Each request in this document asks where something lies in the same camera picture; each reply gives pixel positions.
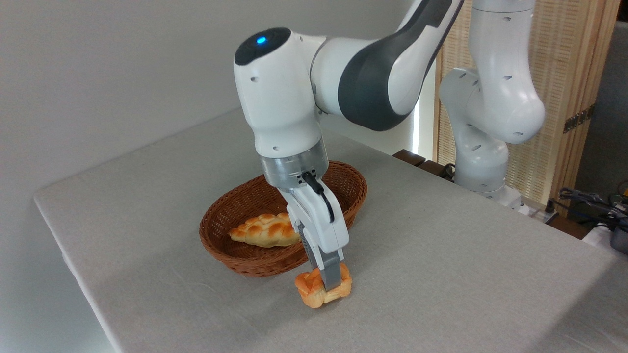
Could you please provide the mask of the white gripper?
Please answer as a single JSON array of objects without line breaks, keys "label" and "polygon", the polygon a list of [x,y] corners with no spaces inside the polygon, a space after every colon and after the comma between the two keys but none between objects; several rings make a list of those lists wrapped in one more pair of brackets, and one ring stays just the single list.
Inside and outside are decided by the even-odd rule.
[{"label": "white gripper", "polygon": [[280,189],[280,194],[312,268],[319,269],[325,290],[331,291],[341,284],[342,248],[349,237],[338,199],[327,185],[321,187],[321,195],[310,186]]}]

